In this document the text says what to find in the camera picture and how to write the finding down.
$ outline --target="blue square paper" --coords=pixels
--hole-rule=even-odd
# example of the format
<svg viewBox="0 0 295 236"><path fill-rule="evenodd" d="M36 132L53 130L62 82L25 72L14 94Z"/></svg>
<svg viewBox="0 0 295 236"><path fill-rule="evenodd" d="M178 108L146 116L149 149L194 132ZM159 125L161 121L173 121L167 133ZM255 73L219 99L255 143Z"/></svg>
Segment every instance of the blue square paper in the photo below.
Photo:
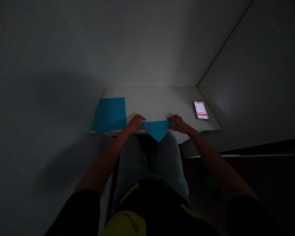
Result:
<svg viewBox="0 0 295 236"><path fill-rule="evenodd" d="M171 126L171 121L154 121L154 122L142 122L142 126L147 127L147 133L149 133L156 141L160 142L162 138L167 134L168 126Z"/></svg>
<svg viewBox="0 0 295 236"><path fill-rule="evenodd" d="M96 133L123 129L127 126L125 98L102 98L90 131Z"/></svg>

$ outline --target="green object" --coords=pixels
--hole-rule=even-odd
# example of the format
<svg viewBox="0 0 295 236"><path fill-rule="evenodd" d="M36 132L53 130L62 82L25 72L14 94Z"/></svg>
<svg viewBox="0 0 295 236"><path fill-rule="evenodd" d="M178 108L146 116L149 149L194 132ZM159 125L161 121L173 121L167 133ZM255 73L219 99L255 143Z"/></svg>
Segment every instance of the green object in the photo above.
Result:
<svg viewBox="0 0 295 236"><path fill-rule="evenodd" d="M226 202L226 198L225 196L222 194L217 182L215 181L215 179L213 178L213 176L211 175L207 175L205 177L202 178L204 183L211 189L213 190L213 193L216 195L218 201L225 203Z"/></svg>

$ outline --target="leg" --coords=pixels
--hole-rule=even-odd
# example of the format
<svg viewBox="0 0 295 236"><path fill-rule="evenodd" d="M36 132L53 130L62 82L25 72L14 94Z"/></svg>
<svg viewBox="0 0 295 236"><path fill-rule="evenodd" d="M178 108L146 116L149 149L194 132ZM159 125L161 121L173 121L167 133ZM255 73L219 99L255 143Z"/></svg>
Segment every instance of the leg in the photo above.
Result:
<svg viewBox="0 0 295 236"><path fill-rule="evenodd" d="M189 187L184 177L179 146L173 135L168 133L159 142L156 154L152 157L152 170L164 185L188 201Z"/></svg>
<svg viewBox="0 0 295 236"><path fill-rule="evenodd" d="M115 199L129 190L140 178L150 173L138 139L131 135L120 154Z"/></svg>

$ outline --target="smartphone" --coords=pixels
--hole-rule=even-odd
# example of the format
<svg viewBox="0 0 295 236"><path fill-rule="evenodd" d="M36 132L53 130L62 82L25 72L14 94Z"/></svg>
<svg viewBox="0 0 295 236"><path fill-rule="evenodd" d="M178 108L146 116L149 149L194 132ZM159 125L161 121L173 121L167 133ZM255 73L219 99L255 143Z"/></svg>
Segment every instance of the smartphone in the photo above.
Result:
<svg viewBox="0 0 295 236"><path fill-rule="evenodd" d="M197 119L208 120L209 116L207 115L207 110L204 105L204 102L198 102L193 100L194 111Z"/></svg>

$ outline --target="desk surface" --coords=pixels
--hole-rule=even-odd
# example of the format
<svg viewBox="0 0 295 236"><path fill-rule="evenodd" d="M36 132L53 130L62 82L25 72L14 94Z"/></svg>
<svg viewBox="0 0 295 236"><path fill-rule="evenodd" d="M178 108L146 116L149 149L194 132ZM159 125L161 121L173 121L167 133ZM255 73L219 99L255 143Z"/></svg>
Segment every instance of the desk surface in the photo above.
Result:
<svg viewBox="0 0 295 236"><path fill-rule="evenodd" d="M146 121L166 120L167 117L178 114L188 125L199 132L221 129L220 124L208 106L206 106L206 109L209 120L196 119L193 100L204 101L196 86L106 88L102 96L102 98L117 97L125 98L127 123L136 114L145 117Z"/></svg>

